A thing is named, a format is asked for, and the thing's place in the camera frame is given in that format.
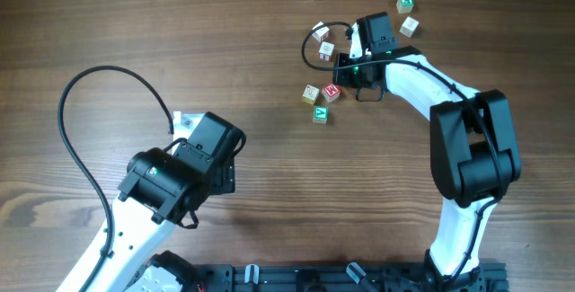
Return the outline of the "carrot picture wooden block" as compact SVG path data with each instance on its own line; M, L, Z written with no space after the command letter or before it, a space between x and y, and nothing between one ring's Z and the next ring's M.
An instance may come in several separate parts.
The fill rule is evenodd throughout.
M312 34L312 37L315 40L317 40L319 43L322 43L330 35L330 29L327 26L325 26L323 22L318 22L313 27L313 30L314 30L314 33Z

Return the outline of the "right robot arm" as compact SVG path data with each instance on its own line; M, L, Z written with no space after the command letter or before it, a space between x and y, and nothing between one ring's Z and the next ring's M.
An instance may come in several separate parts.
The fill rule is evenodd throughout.
M412 46L399 47L387 13L346 27L333 82L403 98L429 121L430 169L443 197L429 248L429 286L449 291L478 282L479 246L491 212L521 174L509 103L499 90L481 92L440 72Z

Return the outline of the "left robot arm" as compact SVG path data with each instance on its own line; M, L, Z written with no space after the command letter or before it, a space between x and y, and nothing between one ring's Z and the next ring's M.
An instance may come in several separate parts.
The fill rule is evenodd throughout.
M234 191L234 158L246 135L212 112L182 121L173 142L133 156L99 233L61 291L193 291L198 271L156 248L210 195Z

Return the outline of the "red M wooden block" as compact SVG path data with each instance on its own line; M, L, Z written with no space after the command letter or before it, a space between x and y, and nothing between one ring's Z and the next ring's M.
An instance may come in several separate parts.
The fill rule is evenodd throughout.
M333 102L340 97L341 89L336 84L327 84L322 88L322 95L327 102Z

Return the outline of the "green V wooden block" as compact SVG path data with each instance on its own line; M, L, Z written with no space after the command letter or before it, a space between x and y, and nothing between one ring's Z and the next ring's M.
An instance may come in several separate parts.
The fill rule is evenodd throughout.
M326 124L329 118L329 108L314 106L313 123Z

